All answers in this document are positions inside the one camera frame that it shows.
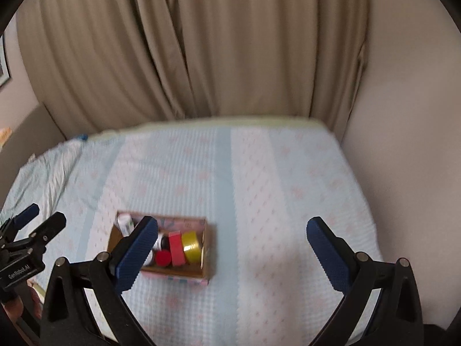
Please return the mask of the person left hand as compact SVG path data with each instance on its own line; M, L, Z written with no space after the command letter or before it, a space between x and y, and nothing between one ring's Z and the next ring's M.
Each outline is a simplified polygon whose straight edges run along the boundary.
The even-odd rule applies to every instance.
M27 281L27 290L23 291L22 294L18 294L12 301L6 302L5 304L1 304L5 314L10 320L10 323L16 324L18 319L24 313L24 303L23 300L27 299L31 302L31 309L29 312L36 320L41 320L42 318L42 305L41 299L38 293L34 289L34 280Z

